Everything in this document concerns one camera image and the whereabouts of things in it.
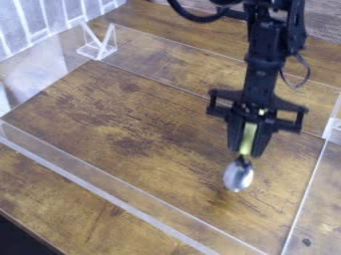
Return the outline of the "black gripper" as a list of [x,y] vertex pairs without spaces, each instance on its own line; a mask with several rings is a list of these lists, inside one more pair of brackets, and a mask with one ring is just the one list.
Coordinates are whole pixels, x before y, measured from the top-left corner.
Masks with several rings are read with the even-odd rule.
[[301,132],[309,110],[279,98],[275,93],[281,62],[248,61],[244,88],[212,89],[206,113],[228,122],[228,145],[240,151],[247,124],[256,124],[252,156],[261,157],[272,135],[280,131]]

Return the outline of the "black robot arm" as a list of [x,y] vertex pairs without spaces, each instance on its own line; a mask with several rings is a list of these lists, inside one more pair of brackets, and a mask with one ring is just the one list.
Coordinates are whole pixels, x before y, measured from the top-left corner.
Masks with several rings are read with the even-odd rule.
[[240,91],[213,89],[206,113],[228,123],[228,147],[241,155],[263,156],[272,136],[301,132],[308,109],[276,95],[288,57],[301,59],[307,41],[305,0],[245,0],[249,48]]

